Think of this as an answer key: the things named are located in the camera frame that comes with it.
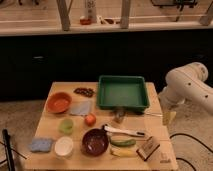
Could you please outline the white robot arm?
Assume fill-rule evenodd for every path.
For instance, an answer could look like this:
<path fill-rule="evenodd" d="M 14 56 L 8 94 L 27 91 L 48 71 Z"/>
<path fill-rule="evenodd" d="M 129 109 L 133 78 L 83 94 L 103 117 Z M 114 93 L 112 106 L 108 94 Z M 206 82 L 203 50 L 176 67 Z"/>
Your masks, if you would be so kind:
<path fill-rule="evenodd" d="M 207 78 L 208 69 L 200 62 L 174 68 L 166 74 L 166 86 L 158 94 L 164 125 L 171 123 L 176 116 L 173 108 L 185 100 L 193 101 L 213 115 L 213 87 L 205 83 Z"/>

